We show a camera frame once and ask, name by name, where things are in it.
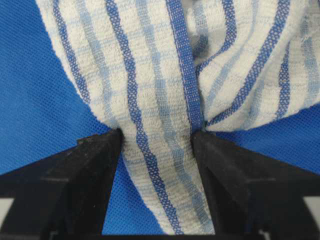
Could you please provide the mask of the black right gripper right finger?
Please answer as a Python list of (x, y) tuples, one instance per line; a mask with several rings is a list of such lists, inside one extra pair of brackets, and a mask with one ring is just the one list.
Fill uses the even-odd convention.
[(216, 240), (317, 240), (318, 174), (216, 135), (191, 136)]

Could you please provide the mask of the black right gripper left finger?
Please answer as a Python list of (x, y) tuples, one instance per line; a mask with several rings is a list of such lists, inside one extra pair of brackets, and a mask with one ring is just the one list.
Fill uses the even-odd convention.
[(100, 239), (122, 143), (110, 130), (2, 174), (1, 239)]

